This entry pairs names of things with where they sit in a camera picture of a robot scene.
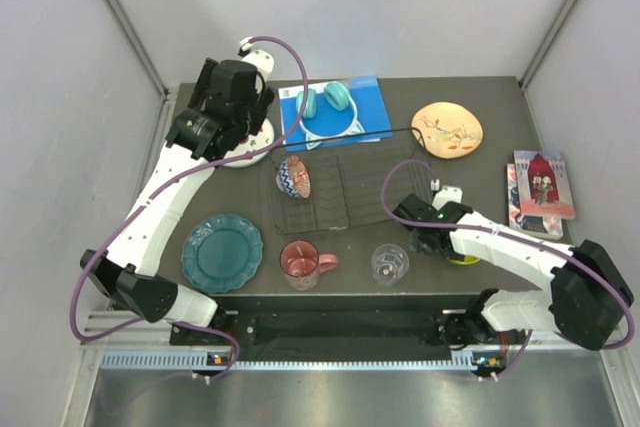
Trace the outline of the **lime green bowl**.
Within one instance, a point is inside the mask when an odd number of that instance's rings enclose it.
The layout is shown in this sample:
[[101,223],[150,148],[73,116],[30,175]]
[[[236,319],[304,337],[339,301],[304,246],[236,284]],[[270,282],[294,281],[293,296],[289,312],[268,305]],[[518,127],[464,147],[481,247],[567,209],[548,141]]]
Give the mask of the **lime green bowl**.
[[457,257],[447,257],[446,260],[451,264],[458,265],[458,266],[474,265],[480,261],[478,257],[467,256],[467,255],[457,256]]

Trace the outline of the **white watermelon pattern plate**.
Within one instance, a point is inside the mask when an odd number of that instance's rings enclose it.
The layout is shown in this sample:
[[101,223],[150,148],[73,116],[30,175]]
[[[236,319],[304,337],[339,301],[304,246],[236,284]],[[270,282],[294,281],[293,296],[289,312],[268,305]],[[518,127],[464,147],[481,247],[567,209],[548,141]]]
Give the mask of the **white watermelon pattern plate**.
[[234,150],[226,153],[224,159],[239,157],[239,160],[224,164],[225,168],[246,168],[257,164],[267,156],[266,152],[256,154],[275,140],[275,129],[269,119],[265,119],[256,135],[249,135]]

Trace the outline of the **black wire dish rack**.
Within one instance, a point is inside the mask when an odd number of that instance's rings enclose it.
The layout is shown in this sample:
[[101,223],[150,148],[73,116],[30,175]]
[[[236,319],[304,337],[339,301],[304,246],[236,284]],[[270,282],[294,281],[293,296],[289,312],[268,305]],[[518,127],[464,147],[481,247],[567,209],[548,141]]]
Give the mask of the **black wire dish rack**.
[[309,150],[296,147],[309,172],[311,193],[296,199],[276,183],[278,167],[292,155],[284,147],[270,154],[266,178],[271,181],[268,202],[275,229],[283,235],[347,230],[388,222],[380,194],[388,173],[412,159],[427,163],[422,135],[414,128],[380,131],[377,141],[330,141]]

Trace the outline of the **patterned blue red bowl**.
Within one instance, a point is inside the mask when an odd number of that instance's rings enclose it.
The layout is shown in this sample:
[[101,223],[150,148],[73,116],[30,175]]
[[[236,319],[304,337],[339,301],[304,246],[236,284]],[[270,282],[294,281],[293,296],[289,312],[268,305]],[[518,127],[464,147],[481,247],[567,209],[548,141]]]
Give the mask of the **patterned blue red bowl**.
[[281,192],[295,199],[308,199],[311,195],[309,170],[297,155],[290,155],[280,163],[276,184]]

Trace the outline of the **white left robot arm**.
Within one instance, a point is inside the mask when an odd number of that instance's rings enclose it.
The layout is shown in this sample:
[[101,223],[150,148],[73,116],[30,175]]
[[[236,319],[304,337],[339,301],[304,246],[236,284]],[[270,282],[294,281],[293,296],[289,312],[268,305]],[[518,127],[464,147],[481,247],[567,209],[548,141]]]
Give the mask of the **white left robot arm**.
[[109,300],[139,318],[192,324],[205,343],[226,334],[215,300],[159,276],[162,255],[184,211],[223,158],[257,135],[275,93],[266,81],[271,54],[247,49],[239,60],[206,59],[187,107],[173,119],[158,162],[120,228],[106,246],[88,249],[81,267]]

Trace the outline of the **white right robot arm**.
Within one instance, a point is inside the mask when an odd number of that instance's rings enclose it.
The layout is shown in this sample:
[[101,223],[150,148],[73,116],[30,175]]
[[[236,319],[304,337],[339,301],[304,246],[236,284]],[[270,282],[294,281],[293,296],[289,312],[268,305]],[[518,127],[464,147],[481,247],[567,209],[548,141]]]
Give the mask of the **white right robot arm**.
[[407,228],[418,250],[460,260],[475,257],[532,284],[530,291],[482,291],[444,324],[449,339],[487,343],[512,330],[554,332],[591,351],[631,318],[634,296],[600,244],[547,242],[514,231],[459,202],[441,207],[407,195],[390,216]]

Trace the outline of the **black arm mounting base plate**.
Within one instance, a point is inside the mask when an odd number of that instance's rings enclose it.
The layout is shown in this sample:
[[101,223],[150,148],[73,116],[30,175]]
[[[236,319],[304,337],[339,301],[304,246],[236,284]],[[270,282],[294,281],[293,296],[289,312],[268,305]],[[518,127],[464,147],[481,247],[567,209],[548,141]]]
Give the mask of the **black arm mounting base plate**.
[[245,347],[271,346],[279,340],[346,339],[410,340],[420,344],[458,347],[491,342],[496,333],[482,331],[460,315],[428,310],[316,310],[218,313],[209,324],[233,334]]

